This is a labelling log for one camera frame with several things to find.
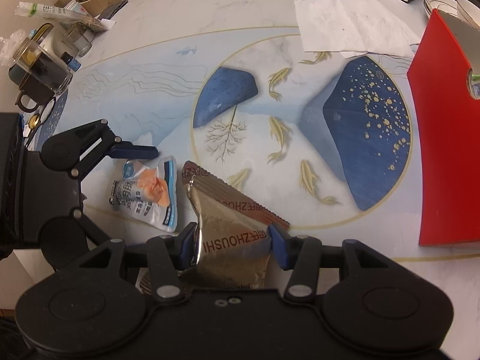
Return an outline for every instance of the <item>black device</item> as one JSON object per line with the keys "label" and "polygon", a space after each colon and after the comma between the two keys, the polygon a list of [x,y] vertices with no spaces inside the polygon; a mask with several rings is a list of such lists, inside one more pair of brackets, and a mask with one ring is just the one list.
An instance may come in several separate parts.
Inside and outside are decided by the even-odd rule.
{"label": "black device", "polygon": [[[293,270],[283,295],[186,293],[177,271],[191,266],[196,223],[127,246],[82,212],[80,181],[103,156],[145,158],[154,148],[117,142],[102,120],[25,152],[19,120],[0,114],[0,158],[11,160],[0,162],[1,244],[40,247],[57,270],[17,303],[31,348],[23,359],[448,359],[439,349],[453,320],[448,297],[357,240],[325,246],[270,225],[273,256]],[[86,236],[98,247],[89,251]],[[149,269],[152,295],[134,286],[130,273],[140,267]],[[339,268],[340,280],[317,295],[320,268]]]}

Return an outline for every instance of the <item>wooden chair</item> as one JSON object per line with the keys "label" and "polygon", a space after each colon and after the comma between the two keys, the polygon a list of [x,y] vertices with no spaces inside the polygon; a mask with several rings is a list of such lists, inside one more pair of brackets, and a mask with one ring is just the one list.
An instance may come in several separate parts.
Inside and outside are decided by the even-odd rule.
{"label": "wooden chair", "polygon": [[121,0],[88,0],[80,3],[93,17],[100,15],[105,8],[121,2]]}

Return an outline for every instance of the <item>blue label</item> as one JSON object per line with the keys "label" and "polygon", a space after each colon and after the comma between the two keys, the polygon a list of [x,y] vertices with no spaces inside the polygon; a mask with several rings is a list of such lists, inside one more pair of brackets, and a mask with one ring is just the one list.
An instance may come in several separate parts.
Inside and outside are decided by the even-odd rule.
{"label": "blue label", "polygon": [[128,179],[135,174],[134,166],[131,163],[126,163],[123,166],[123,178]]}

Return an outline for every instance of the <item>small blue bottle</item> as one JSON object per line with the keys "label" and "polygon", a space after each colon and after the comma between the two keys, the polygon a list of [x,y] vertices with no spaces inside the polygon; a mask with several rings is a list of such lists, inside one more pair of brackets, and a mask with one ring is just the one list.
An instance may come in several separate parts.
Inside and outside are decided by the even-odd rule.
{"label": "small blue bottle", "polygon": [[80,66],[82,65],[80,62],[78,62],[74,57],[72,57],[68,52],[64,52],[61,55],[61,60],[67,64],[67,66],[73,70],[77,71],[80,69]]}

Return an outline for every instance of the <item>napkin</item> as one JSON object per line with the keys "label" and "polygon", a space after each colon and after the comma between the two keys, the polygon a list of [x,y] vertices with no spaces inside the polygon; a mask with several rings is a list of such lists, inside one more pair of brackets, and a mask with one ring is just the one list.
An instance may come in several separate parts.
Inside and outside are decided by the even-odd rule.
{"label": "napkin", "polygon": [[377,0],[296,0],[305,51],[340,51],[413,57],[420,38]]}

